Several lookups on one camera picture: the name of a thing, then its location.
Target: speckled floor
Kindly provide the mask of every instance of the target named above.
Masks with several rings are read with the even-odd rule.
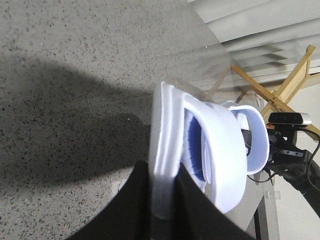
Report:
[[[184,0],[0,1],[0,239],[84,226],[147,160],[154,86],[224,54]]]

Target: wooden easel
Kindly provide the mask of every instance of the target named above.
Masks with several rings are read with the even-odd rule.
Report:
[[[309,74],[311,56],[316,50],[315,46],[309,45],[306,49],[305,55],[295,66],[289,76],[284,80],[282,85],[273,93],[269,92],[265,87],[256,82],[248,74],[246,74],[239,66],[232,65],[231,69],[243,77],[251,84],[252,90],[259,94],[263,99],[268,101],[268,104],[261,111],[264,121],[267,123],[268,118],[272,112],[294,112],[294,110],[287,104],[296,95],[304,83],[311,77]],[[320,131],[314,125],[308,125],[306,129],[313,131],[320,135]],[[311,133],[307,133],[312,139],[318,139]]]

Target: black cable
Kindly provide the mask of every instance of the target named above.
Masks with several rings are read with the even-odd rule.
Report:
[[[253,179],[252,177],[248,176],[247,177],[249,179],[251,179],[252,181],[256,182],[256,183],[265,183],[265,182],[268,182],[269,180],[271,180],[275,175],[277,175],[276,173],[272,174],[271,176],[269,176],[269,178],[267,180],[264,180],[264,181],[258,181],[258,180],[255,180]]]
[[[312,163],[312,160],[314,159],[314,156],[316,155],[316,153],[318,152],[319,148],[320,148],[320,136],[319,134],[317,134],[316,132],[314,131],[310,131],[308,129],[304,129],[304,128],[298,128],[297,130],[299,131],[303,131],[303,132],[307,132],[307,133],[311,133],[313,135],[315,135],[317,138],[318,138],[318,145],[316,146],[315,150],[313,151],[309,161],[308,161],[308,165],[306,167],[306,177],[309,181],[309,183],[311,184],[312,187],[314,187],[318,192],[320,192],[320,189],[317,188],[316,185],[314,185],[311,180],[310,180],[310,176],[309,176],[309,171],[310,171],[310,168],[311,168],[311,163]]]

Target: white blinds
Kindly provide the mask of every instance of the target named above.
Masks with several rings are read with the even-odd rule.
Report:
[[[284,79],[309,44],[319,47],[310,73],[320,72],[320,1],[189,1],[237,63],[260,82]]]

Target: white wall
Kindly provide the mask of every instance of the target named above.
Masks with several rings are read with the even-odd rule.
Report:
[[[289,106],[296,112],[308,113],[311,116],[312,123],[320,128],[319,103],[320,84],[301,89],[291,100]],[[298,148],[313,152],[316,146],[317,144],[309,136],[299,133]],[[320,165],[320,152],[314,160]],[[320,219],[304,197],[279,176],[275,179],[275,190],[281,192],[281,200],[276,200],[280,239],[320,239]]]

